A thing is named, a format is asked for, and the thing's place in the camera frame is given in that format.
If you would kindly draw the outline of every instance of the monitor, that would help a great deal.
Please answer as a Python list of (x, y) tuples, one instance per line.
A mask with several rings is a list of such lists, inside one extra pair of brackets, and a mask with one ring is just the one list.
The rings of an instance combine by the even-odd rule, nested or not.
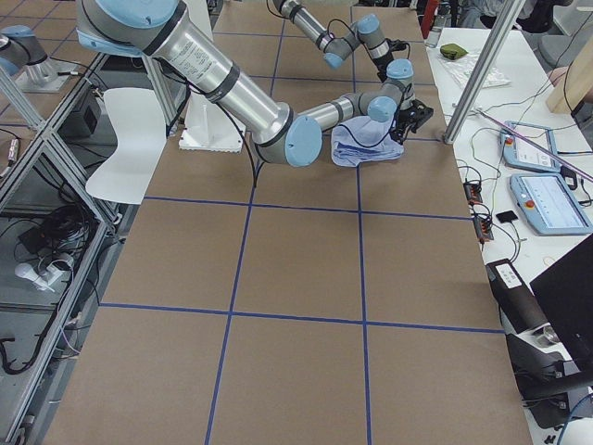
[(593, 371), (593, 235), (531, 282), (542, 311), (581, 371)]

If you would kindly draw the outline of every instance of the green object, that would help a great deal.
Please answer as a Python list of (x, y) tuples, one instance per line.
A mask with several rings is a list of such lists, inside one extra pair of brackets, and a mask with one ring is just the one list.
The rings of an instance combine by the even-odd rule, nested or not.
[(458, 44), (444, 44), (441, 46), (441, 54), (444, 58), (448, 58), (449, 60), (457, 60), (458, 58), (465, 56), (467, 51)]

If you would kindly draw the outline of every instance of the blue cloth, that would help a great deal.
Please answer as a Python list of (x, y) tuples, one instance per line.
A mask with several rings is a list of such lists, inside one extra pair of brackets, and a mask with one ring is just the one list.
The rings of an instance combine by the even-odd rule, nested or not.
[(332, 130), (332, 161), (341, 167), (357, 167), (361, 162), (399, 158), (404, 147), (389, 135), (377, 144), (390, 130), (391, 123), (373, 121), (368, 116), (343, 122), (341, 125), (354, 134), (356, 141), (346, 128), (336, 126)]

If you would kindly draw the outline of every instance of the light blue joint cap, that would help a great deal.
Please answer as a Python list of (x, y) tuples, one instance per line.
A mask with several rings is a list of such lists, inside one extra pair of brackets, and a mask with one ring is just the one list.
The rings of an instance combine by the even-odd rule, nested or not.
[(397, 111), (396, 101), (386, 95), (380, 95), (371, 101), (367, 115), (374, 121), (387, 122), (393, 119)]
[(110, 54), (111, 56), (122, 56), (122, 57), (141, 57), (142, 51), (135, 46), (127, 46), (126, 44), (114, 44), (108, 40), (95, 37), (93, 35), (82, 32), (78, 28), (78, 41), (85, 48), (97, 53)]
[(25, 25), (8, 26), (0, 31), (6, 37), (34, 37), (32, 29)]
[(19, 67), (12, 63), (7, 58), (0, 57), (0, 67), (8, 73), (9, 76), (14, 76), (19, 72)]
[(322, 151), (322, 127), (309, 116), (299, 116), (286, 133), (284, 154), (293, 167), (305, 167)]
[(414, 68), (406, 58), (397, 58), (387, 65), (387, 77), (389, 79), (409, 79), (414, 75)]
[(163, 25), (179, 0), (95, 0), (112, 19), (132, 28), (147, 30)]
[(379, 19), (374, 14), (364, 16), (357, 22), (357, 27), (361, 34), (371, 34), (377, 31), (380, 25)]
[(344, 59), (334, 53), (325, 53), (323, 60), (325, 60), (333, 70), (337, 70), (344, 63)]

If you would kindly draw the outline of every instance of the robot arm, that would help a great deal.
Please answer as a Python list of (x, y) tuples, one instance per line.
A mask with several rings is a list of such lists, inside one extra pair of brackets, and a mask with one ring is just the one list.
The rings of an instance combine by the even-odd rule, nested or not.
[[(191, 22), (181, 0), (77, 0), (77, 8), (82, 45), (109, 54), (142, 52), (166, 60), (206, 99), (246, 125), (259, 157), (266, 162), (309, 165), (320, 153), (322, 129), (357, 114), (391, 113), (393, 117), (397, 105), (406, 102), (399, 87), (402, 81), (387, 79), (381, 94), (388, 95), (384, 102), (391, 105), (373, 102), (376, 97), (369, 94), (351, 95), (296, 116), (290, 106), (264, 93)], [(299, 11), (294, 18), (305, 22), (308, 16), (303, 15), (303, 8)], [(411, 83), (411, 70), (408, 78)]]
[(56, 68), (30, 28), (16, 25), (0, 32), (0, 66), (8, 75), (26, 67), (29, 79), (37, 85), (43, 86), (57, 78)]
[(300, 0), (273, 0), (273, 3), (283, 17), (292, 21), (324, 53), (323, 58), (330, 67), (339, 68), (360, 45), (364, 45), (379, 70), (379, 78), (385, 80), (393, 55), (374, 14), (352, 23), (346, 37), (337, 38), (300, 4)]

